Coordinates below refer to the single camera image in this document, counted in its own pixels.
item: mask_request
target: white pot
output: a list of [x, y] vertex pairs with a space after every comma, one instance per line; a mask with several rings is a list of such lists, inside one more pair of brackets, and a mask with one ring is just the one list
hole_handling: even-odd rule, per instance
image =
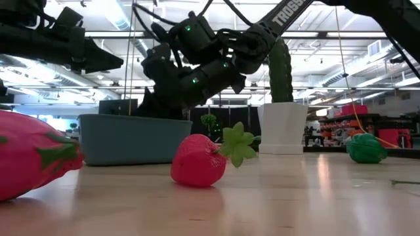
[[295, 102], [264, 104], [258, 108], [261, 126], [259, 153], [303, 154], [303, 132], [308, 106]]

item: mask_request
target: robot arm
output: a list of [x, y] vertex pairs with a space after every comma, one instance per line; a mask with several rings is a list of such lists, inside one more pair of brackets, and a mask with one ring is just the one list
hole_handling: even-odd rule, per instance
[[[372, 17], [388, 37], [397, 40], [420, 61], [420, 47], [411, 40], [420, 37], [420, 10], [410, 0], [321, 1], [332, 6], [344, 5], [357, 14]], [[161, 45], [149, 52], [142, 65], [145, 74], [156, 85], [153, 93], [146, 89], [144, 101], [134, 115], [181, 119], [182, 110], [204, 104], [229, 86], [236, 93], [241, 92], [245, 86], [243, 74], [258, 70], [276, 39], [312, 2], [283, 0], [240, 35], [230, 29], [221, 29], [214, 34], [202, 14], [196, 16], [193, 12], [188, 19], [174, 25], [169, 33], [153, 23], [152, 29]], [[231, 58], [226, 57], [227, 48], [234, 51]], [[169, 58], [171, 50], [175, 55], [180, 50], [191, 64], [199, 66], [182, 68], [178, 59], [176, 67]]]
[[[117, 69], [123, 60], [85, 38], [83, 17], [65, 7], [57, 19], [47, 0], [0, 0], [0, 53], [66, 66], [76, 73]], [[37, 19], [41, 23], [36, 29]]]

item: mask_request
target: teal tray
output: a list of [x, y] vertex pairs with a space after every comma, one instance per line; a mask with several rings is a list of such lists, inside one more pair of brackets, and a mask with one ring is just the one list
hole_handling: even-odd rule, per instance
[[191, 121], [124, 115], [80, 115], [79, 141], [91, 166], [172, 163]]

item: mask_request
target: red strawberry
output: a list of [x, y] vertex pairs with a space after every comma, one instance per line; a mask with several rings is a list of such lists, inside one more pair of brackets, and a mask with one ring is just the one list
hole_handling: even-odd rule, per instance
[[0, 201], [44, 186], [82, 163], [75, 140], [39, 119], [0, 111]]
[[220, 180], [226, 168], [226, 158], [218, 146], [202, 134], [185, 138], [172, 162], [172, 179], [180, 184], [207, 187]]
[[227, 158], [239, 167], [243, 158], [256, 155], [248, 145], [257, 138], [251, 133], [244, 133], [241, 122], [234, 128], [223, 129], [224, 143], [220, 149], [202, 134], [190, 135], [182, 141], [173, 159], [171, 177], [180, 184], [209, 187], [222, 178]]

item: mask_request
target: green toy pepper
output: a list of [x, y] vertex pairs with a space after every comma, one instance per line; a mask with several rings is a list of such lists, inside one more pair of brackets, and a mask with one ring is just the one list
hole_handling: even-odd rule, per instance
[[347, 142], [347, 153], [353, 161], [377, 164], [387, 158], [387, 151], [372, 134], [356, 134]]

